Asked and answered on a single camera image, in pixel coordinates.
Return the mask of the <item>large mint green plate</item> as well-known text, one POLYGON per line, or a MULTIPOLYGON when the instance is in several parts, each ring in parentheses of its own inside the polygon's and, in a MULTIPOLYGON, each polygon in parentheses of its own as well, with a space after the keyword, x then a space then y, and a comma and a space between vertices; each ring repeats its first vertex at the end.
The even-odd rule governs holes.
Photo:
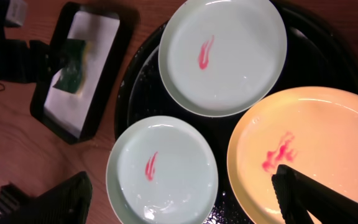
POLYGON ((269 0, 189 0, 168 21, 158 50, 160 77, 184 109, 238 114, 276 84, 287 33, 269 0))

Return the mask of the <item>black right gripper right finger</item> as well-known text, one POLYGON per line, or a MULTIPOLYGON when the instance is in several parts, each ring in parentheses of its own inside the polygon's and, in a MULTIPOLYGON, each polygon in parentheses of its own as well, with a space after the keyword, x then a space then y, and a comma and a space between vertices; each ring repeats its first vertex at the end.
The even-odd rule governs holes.
POLYGON ((272 176, 276 198, 286 224, 358 224, 358 203, 291 167, 281 164, 272 176))

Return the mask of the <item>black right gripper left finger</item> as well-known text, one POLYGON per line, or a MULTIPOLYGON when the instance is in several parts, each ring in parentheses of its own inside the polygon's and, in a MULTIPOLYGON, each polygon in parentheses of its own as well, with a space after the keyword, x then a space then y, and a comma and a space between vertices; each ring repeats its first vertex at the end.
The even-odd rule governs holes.
POLYGON ((93 187, 85 171, 39 195, 30 197, 14 184, 0 188, 0 224, 85 223, 93 187))

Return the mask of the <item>green and yellow sponge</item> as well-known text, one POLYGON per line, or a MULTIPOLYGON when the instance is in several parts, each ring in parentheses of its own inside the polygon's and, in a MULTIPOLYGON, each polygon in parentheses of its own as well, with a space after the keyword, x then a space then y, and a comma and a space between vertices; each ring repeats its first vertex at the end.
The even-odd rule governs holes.
POLYGON ((77 94, 86 80, 86 57, 91 44, 85 40, 67 39, 62 47, 64 67, 60 70, 55 89, 77 94))

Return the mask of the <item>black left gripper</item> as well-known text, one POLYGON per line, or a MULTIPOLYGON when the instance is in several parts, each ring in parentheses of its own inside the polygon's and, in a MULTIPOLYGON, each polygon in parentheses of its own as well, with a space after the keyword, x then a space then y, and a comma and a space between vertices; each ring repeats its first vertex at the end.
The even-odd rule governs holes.
POLYGON ((10 0, 0 0, 0 80, 14 83, 50 83, 64 67, 64 55, 40 40, 7 39, 5 18, 10 0))

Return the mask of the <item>small mint green plate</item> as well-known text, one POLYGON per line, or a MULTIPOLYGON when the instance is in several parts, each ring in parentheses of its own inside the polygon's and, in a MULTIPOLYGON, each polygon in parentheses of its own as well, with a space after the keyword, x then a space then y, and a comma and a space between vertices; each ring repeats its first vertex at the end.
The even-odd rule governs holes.
POLYGON ((216 160, 194 127, 152 116, 116 140, 106 190, 121 223, 203 223, 217 197, 216 160))

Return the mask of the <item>yellow plate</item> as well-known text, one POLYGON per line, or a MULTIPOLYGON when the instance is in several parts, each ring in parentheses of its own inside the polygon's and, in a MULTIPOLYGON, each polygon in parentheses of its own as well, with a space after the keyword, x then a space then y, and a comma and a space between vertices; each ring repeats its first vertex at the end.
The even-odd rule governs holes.
POLYGON ((227 172, 254 223, 282 223, 271 178, 285 164, 358 202, 358 95, 304 86, 274 93, 234 128, 227 172))

